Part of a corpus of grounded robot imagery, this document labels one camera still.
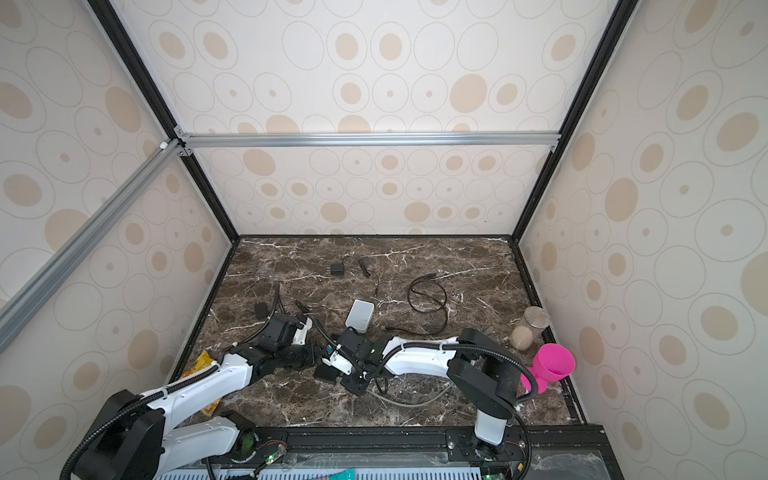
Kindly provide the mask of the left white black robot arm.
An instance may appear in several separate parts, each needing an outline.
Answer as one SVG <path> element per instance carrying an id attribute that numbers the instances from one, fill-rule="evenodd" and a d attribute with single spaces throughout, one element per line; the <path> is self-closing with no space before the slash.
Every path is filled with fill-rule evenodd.
<path id="1" fill-rule="evenodd" d="M 165 386 L 134 394 L 121 390 L 104 404 L 65 460 L 60 478 L 155 479 L 200 458 L 233 450 L 251 426 L 238 415 L 184 426 L 196 412 L 278 369 L 316 364 L 310 318 L 275 310 L 255 334 L 221 359 Z"/>

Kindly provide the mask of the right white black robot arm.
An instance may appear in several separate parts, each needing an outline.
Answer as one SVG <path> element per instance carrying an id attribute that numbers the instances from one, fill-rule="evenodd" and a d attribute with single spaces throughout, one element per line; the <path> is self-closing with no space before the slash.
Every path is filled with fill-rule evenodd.
<path id="1" fill-rule="evenodd" d="M 543 385 L 516 355 L 473 328 L 442 340 L 391 337 L 379 342 L 351 327 L 335 337 L 316 321 L 312 328 L 326 343 L 316 378 L 338 382 L 356 396 L 391 377 L 447 379 L 475 406 L 474 436 L 489 446 L 503 443 L 516 407 L 535 398 Z"/>

